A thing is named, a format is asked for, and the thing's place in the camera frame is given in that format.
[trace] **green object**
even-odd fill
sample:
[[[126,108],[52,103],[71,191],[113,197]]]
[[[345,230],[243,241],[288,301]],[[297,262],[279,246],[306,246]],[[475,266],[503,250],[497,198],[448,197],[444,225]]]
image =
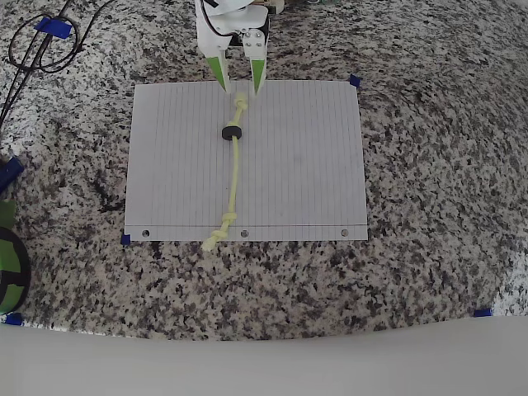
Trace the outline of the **green object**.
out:
[[[0,302],[0,315],[13,311],[20,302],[22,293],[24,293],[24,286],[7,285],[6,294]]]
[[[20,262],[13,244],[0,239],[0,271],[20,273]]]
[[[255,93],[257,93],[258,88],[261,86],[261,80],[264,75],[266,61],[265,60],[252,60],[251,66],[253,69],[253,84],[255,87]]]
[[[17,203],[14,200],[0,200],[0,227],[12,229],[15,225]]]
[[[18,309],[31,283],[30,259],[22,241],[0,227],[0,314]]]
[[[207,63],[211,67],[214,76],[225,90],[224,73],[222,73],[222,65],[220,64],[220,58],[207,58]]]

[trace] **black cable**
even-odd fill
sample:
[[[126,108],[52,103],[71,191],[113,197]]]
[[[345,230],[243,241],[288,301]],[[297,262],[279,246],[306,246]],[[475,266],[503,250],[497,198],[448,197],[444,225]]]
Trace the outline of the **black cable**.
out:
[[[209,19],[209,15],[207,15],[207,11],[205,10],[204,0],[200,0],[200,8],[201,8],[201,13],[204,14],[205,23],[212,30],[213,33],[215,33],[216,35],[218,35],[220,37],[233,37],[233,36],[237,36],[238,35],[238,33],[234,32],[234,31],[232,31],[231,33],[222,34],[222,33],[220,33],[219,31],[217,31],[215,29],[215,27],[211,23],[211,20]]]
[[[13,37],[11,38],[11,42],[9,43],[9,49],[8,49],[8,62],[16,67],[17,71],[15,74],[15,77],[13,78],[12,84],[9,87],[9,92],[7,93],[6,101],[3,104],[2,112],[0,113],[0,129],[2,128],[2,125],[4,121],[7,118],[7,113],[11,110],[15,100],[20,95],[20,92],[22,88],[27,84],[27,80],[29,77],[35,72],[35,71],[41,71],[44,73],[52,74],[52,73],[58,73],[65,68],[67,68],[75,59],[77,54],[83,50],[83,44],[86,38],[88,37],[88,34],[90,33],[90,30],[92,29],[92,26],[96,19],[99,17],[101,12],[108,7],[110,4],[112,4],[115,0],[108,0],[105,2],[99,9],[93,14],[92,19],[90,20],[90,23],[88,24],[88,28],[84,32],[84,35],[80,38],[79,28],[77,24],[72,21],[67,16],[64,16],[64,13],[68,9],[69,5],[71,4],[72,0],[67,0],[66,3],[63,5],[62,9],[60,10],[60,13],[58,16],[51,16],[47,13],[42,13],[37,16],[34,16],[33,18],[29,19],[28,21],[24,22],[15,32]],[[37,19],[41,18],[48,18],[49,20],[46,22],[51,23],[52,21],[62,21],[67,22],[73,27],[73,47],[68,52],[66,56],[64,56],[62,59],[51,62],[49,64],[42,64],[42,57],[45,54],[45,51],[48,49],[53,36],[51,34],[46,34],[46,37],[42,40],[42,43],[39,46],[39,49],[36,51],[35,57],[31,61],[31,64],[29,66],[26,65],[27,60],[30,57],[31,51],[33,50],[33,47],[35,46],[36,39],[39,37],[40,34],[44,34],[41,31],[37,31],[33,38],[31,39],[31,42],[26,50],[26,53],[24,54],[24,57],[22,58],[22,61],[19,63],[15,60],[15,56],[13,55],[13,48],[17,41],[18,36],[21,34],[22,30],[29,26],[30,24],[34,23]],[[24,73],[24,77],[21,80],[21,82],[18,85],[18,88],[15,89],[15,86],[17,85],[17,80],[20,79],[20,76]]]

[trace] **gray surface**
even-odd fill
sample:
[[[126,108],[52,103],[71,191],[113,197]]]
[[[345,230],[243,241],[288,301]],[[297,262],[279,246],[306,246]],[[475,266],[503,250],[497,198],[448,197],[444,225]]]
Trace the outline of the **gray surface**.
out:
[[[4,8],[1,54],[20,18],[59,9],[43,4]],[[71,15],[84,29],[94,9]],[[67,73],[31,79],[2,132],[2,155],[26,165],[8,195],[33,259],[30,325],[287,338],[458,318],[497,299],[526,312],[525,282],[509,277],[526,273],[528,248],[526,11],[364,1],[274,18],[269,78],[363,78],[370,240],[205,255],[199,243],[119,244],[134,84],[212,79],[191,2],[120,1],[112,15]],[[247,78],[234,57],[232,75]],[[2,97],[13,73],[0,74]]]
[[[93,396],[112,389],[144,396],[153,384],[156,394],[181,396],[351,393],[345,389],[369,396],[517,396],[528,389],[526,317],[275,342],[151,342],[1,330],[0,349],[9,356],[0,360],[6,395]]]

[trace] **speckled granite surface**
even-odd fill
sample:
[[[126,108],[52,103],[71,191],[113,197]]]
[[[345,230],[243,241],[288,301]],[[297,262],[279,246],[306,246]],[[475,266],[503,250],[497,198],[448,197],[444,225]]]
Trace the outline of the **speckled granite surface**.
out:
[[[96,7],[74,0],[81,31]],[[0,54],[23,19],[0,6]],[[360,1],[272,20],[269,78],[363,78],[370,240],[120,245],[135,83],[212,79],[191,2],[122,1],[68,71],[35,75],[2,131],[33,260],[26,324],[262,339],[526,314],[528,12],[503,1]],[[234,78],[248,78],[235,51]],[[2,67],[0,97],[14,69]]]

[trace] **white paper sheet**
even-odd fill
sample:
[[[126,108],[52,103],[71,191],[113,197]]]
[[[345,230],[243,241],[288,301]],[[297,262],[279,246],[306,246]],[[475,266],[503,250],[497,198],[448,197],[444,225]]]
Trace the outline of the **white paper sheet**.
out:
[[[250,97],[250,83],[233,82],[236,91]],[[233,166],[221,130],[233,99],[217,82],[136,86],[125,207],[132,241],[204,240],[220,226]],[[236,212],[232,241],[367,239],[355,87],[266,82],[243,114]]]

